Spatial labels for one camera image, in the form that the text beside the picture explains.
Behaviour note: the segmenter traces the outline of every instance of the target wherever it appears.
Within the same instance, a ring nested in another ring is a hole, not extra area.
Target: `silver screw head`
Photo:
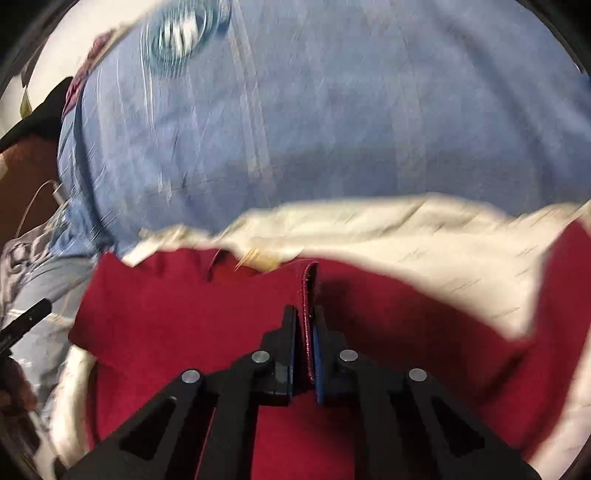
[[[343,350],[341,351],[341,353],[339,353],[339,358],[343,361],[343,362],[355,362],[358,358],[359,355],[357,354],[357,352],[355,350]]]
[[[251,355],[251,358],[256,364],[263,364],[271,358],[271,355],[269,355],[269,352],[265,352],[264,350],[257,350]]]
[[[201,378],[201,374],[197,370],[185,370],[181,375],[181,380],[185,383],[195,383]]]
[[[408,372],[408,376],[415,382],[424,382],[427,379],[427,372],[420,368],[413,368],[410,372]]]

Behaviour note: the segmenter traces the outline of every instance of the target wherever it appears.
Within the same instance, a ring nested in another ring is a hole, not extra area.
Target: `white cloth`
[[[513,218],[488,205],[436,194],[293,203],[247,212],[218,236],[183,226],[145,232],[124,262],[137,265],[157,250],[211,247],[238,258],[253,248],[280,260],[331,258],[403,279],[511,339],[530,325],[548,246],[575,219],[591,225],[591,204],[580,209],[555,205]],[[52,421],[56,441],[84,438],[68,430],[80,424],[69,419],[83,418],[76,409],[84,404],[92,360],[79,349],[70,356]],[[80,356],[82,368],[76,366]],[[584,406],[591,403],[589,378],[591,349],[586,345],[562,418],[531,461],[544,480],[558,479],[591,433]]]

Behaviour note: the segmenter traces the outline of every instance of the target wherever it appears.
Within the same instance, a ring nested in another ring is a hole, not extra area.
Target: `blue fabric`
[[[224,15],[176,0],[90,75],[64,120],[54,253],[123,254],[141,228],[216,232],[294,200],[435,191],[519,214],[591,197],[589,78],[515,0]]]

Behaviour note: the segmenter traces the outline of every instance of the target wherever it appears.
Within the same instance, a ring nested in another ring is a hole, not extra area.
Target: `maroon fabric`
[[[430,371],[527,457],[560,415],[591,321],[591,239],[574,223],[550,253],[533,332],[515,342],[403,282],[339,262],[296,260],[257,274],[215,251],[159,252],[135,268],[105,255],[70,333],[98,359],[90,441],[180,371],[226,368],[256,349],[283,307],[303,312],[310,293],[351,347],[393,368]],[[352,423],[350,412],[318,407],[312,394],[262,408],[252,478],[353,478]]]
[[[96,58],[100,54],[100,52],[105,48],[105,45],[109,42],[111,37],[115,33],[115,29],[111,29],[108,32],[102,33],[98,37],[95,38],[88,55],[86,56],[86,60],[82,64],[82,66],[74,75],[70,86],[68,87],[68,91],[66,92],[66,104],[64,105],[64,110],[61,113],[61,118],[63,119],[66,114],[74,108],[74,105],[78,101],[78,97],[80,96],[80,92],[82,91],[82,87],[86,83],[86,79],[90,73],[90,68],[93,66]]]

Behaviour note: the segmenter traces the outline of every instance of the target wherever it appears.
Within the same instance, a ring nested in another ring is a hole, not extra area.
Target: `cable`
[[[45,183],[43,183],[35,192],[35,195],[33,195],[33,199],[29,202],[29,205],[27,206],[27,209],[25,210],[25,214],[22,216],[21,219],[21,223],[18,225],[17,228],[17,232],[14,234],[14,238],[18,238],[18,234],[21,233],[21,228],[23,226],[23,224],[25,223],[25,219],[27,218],[27,215],[29,213],[29,210],[31,209],[31,205],[33,205],[33,202],[35,201],[35,199],[37,198],[37,195],[39,194],[39,192],[41,191],[41,189],[48,184],[53,184],[53,188],[54,190],[57,190],[59,188],[58,183],[55,180],[47,180]]]

